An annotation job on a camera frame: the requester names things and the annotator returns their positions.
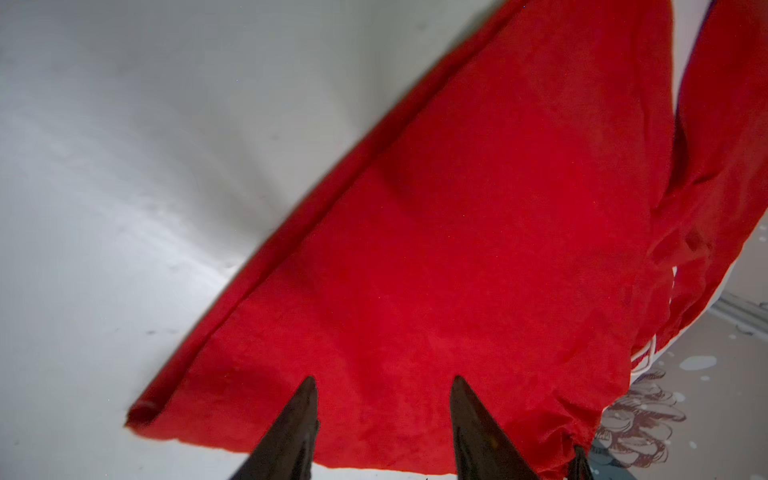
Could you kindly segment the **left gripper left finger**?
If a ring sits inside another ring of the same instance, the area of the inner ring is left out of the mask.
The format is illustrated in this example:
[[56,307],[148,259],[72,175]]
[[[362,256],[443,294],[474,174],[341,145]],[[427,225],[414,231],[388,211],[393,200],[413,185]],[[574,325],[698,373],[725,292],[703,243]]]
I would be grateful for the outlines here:
[[308,376],[230,479],[309,480],[318,432],[318,390]]

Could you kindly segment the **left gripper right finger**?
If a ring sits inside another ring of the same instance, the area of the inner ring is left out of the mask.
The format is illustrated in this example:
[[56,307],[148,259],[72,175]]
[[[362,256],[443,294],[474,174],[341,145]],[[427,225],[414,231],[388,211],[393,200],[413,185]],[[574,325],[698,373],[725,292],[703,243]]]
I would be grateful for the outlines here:
[[450,391],[450,417],[459,480],[538,480],[462,376]]

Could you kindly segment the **red shorts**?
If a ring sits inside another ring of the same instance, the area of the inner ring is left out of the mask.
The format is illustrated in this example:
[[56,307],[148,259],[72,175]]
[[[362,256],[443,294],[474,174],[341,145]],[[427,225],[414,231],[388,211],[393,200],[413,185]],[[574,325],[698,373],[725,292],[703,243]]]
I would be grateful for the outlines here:
[[508,1],[328,174],[131,406],[251,450],[307,377],[315,458],[454,471],[466,378],[563,479],[634,368],[705,309],[767,207],[767,5]]

